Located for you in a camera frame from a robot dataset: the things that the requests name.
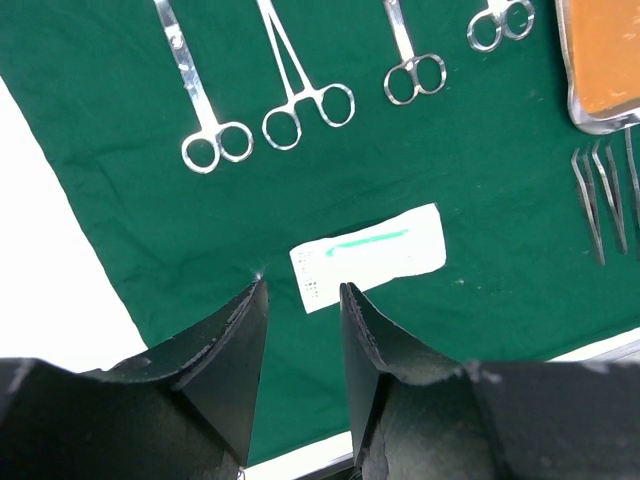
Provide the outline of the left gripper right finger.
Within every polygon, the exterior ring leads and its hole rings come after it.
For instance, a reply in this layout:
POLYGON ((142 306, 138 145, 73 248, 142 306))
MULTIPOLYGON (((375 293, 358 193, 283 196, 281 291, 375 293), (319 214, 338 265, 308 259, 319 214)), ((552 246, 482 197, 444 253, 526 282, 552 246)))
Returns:
POLYGON ((353 459, 364 479, 465 479, 468 380, 458 364, 340 286, 353 459))

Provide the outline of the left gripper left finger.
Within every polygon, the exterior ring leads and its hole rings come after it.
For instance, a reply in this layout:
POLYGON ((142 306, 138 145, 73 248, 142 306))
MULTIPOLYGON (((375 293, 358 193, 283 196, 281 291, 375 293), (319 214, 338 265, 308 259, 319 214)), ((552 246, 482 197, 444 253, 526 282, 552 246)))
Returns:
POLYGON ((213 428, 240 466, 248 465, 269 314, 256 279, 212 315, 164 342, 88 377, 165 387, 213 428))

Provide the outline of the white green suture packet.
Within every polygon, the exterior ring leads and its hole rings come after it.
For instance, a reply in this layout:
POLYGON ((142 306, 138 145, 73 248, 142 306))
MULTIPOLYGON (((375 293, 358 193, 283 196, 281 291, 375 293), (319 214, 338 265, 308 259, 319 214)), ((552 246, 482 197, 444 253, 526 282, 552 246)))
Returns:
POLYGON ((298 245, 289 255, 308 314, 338 303, 342 283, 368 290, 397 278, 431 273, 447 259, 434 203, 356 232, 298 245))

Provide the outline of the green surgical cloth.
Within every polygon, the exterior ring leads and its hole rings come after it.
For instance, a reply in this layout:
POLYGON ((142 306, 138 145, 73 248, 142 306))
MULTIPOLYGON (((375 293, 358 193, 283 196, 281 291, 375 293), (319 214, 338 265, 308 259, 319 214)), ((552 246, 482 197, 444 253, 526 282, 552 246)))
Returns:
POLYGON ((570 121, 555 6, 489 54, 466 26, 477 1, 406 1, 415 49, 440 55, 442 90, 395 106, 398 61, 378 1, 278 1, 313 85, 300 125, 265 114, 285 101, 253 1, 176 1, 222 122, 254 134, 251 156, 191 172, 198 129, 149 1, 5 1, 1 77, 23 113, 127 319, 154 346, 263 275, 270 315, 250 447, 258 463, 344 432, 339 309, 304 310, 290 251, 435 204, 447 259, 371 289, 371 300, 459 360, 548 360, 639 325, 639 262, 618 254, 604 216, 599 265, 570 158, 590 137, 570 121), (266 141, 286 141, 289 151, 266 141))

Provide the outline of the small pointed silver scissors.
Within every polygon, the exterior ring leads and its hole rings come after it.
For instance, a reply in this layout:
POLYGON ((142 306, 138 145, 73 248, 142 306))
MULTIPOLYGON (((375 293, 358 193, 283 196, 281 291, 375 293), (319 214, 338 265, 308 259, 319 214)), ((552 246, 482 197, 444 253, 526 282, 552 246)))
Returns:
POLYGON ((181 144, 183 162, 195 173, 208 174, 217 168, 221 159, 232 163, 246 160, 254 149, 253 133, 241 122, 218 122, 171 3, 167 0, 155 0, 154 4, 172 56, 182 77, 183 86, 200 125, 200 130, 187 136, 181 144), (241 154, 230 153, 223 146, 222 137, 230 129, 237 129, 246 137, 247 147, 241 154), (206 142, 212 147, 213 156, 207 165, 197 164, 188 153, 189 147, 198 141, 206 142))

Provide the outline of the curved pointed silver tweezers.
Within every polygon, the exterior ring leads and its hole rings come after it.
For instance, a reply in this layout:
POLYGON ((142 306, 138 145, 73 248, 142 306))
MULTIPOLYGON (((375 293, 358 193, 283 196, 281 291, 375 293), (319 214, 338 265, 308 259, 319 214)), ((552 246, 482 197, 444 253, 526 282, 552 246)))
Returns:
POLYGON ((609 212, 613 221, 617 242, 617 251, 623 255, 626 255, 628 253, 628 243, 626 239, 622 208, 622 196, 616 161, 614 159, 611 144, 608 143, 604 147, 605 159, 607 163, 607 165, 604 165, 599 153, 600 144, 600 141, 595 142, 591 150, 591 156, 599 173, 609 212))

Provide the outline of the silver instrument tray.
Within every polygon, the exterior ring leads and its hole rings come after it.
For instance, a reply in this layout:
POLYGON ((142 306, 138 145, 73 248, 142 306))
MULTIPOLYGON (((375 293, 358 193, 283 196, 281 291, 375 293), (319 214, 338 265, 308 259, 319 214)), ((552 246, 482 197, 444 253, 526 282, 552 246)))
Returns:
POLYGON ((639 124, 639 3, 557 1, 567 108, 573 124, 605 135, 639 124))

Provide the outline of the silver scalpel handle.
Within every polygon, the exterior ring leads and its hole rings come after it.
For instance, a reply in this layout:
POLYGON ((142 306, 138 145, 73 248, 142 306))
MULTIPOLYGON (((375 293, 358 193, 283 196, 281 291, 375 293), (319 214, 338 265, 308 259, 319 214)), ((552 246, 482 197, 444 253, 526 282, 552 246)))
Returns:
POLYGON ((494 51, 503 38, 520 41, 526 38, 533 29, 535 22, 535 8, 529 0, 487 1, 486 7, 477 12, 469 21, 466 38, 469 46, 476 52, 489 53, 494 51), (521 7, 526 12, 526 23, 520 32, 515 32, 509 26, 508 14, 512 7, 521 7), (476 27, 481 21, 490 20, 494 27, 494 37, 491 43, 481 43, 476 35, 476 27))

